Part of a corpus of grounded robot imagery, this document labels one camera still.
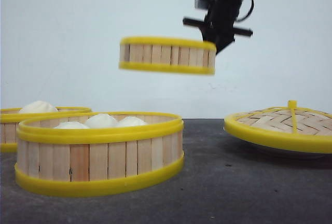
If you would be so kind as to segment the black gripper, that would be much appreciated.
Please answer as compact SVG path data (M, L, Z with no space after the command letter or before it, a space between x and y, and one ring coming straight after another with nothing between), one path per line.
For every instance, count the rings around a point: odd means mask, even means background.
M231 45L235 35L250 37L253 31L234 27L236 22L242 22L253 11L250 7L248 13L238 18L243 0L195 0L196 9L207 10L203 21L184 18L183 24L199 28L203 40L215 43L216 55Z

